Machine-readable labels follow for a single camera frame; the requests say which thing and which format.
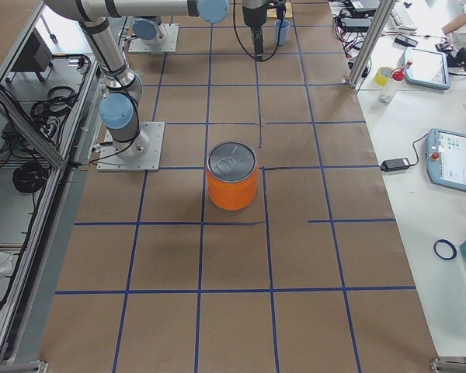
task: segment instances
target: tablet screen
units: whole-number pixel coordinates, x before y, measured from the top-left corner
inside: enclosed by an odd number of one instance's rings
[[[441,160],[440,178],[466,185],[466,137],[438,132]]]
[[[436,84],[446,83],[441,54],[411,48],[407,58],[412,61],[407,74],[413,80]]]

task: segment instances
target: yellow tape roll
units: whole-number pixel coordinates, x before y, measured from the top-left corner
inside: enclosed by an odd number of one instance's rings
[[[393,68],[388,67],[379,68],[378,71],[376,71],[376,75],[374,76],[374,82],[381,87],[385,87],[385,84],[387,84],[388,79],[390,78],[392,70]]]

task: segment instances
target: brown cardboard floor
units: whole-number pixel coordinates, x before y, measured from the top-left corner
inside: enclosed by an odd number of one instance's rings
[[[49,371],[429,371],[435,350],[329,6],[295,2],[294,14],[266,63],[242,53],[230,19],[186,17],[173,20],[179,53],[130,57],[141,119],[166,121],[162,168],[89,170],[40,352]],[[236,212],[205,188],[206,154],[227,140],[259,159],[257,197]]]

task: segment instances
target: plastic bottle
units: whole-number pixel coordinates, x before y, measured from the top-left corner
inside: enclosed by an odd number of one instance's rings
[[[407,61],[406,66],[401,66],[391,72],[387,84],[381,89],[378,97],[381,103],[390,103],[392,101],[405,78],[405,69],[409,68],[411,64],[411,61]]]

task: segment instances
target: orange can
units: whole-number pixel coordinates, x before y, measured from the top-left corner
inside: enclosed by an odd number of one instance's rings
[[[225,210],[247,207],[257,194],[257,158],[247,145],[227,141],[216,145],[207,157],[207,192]]]

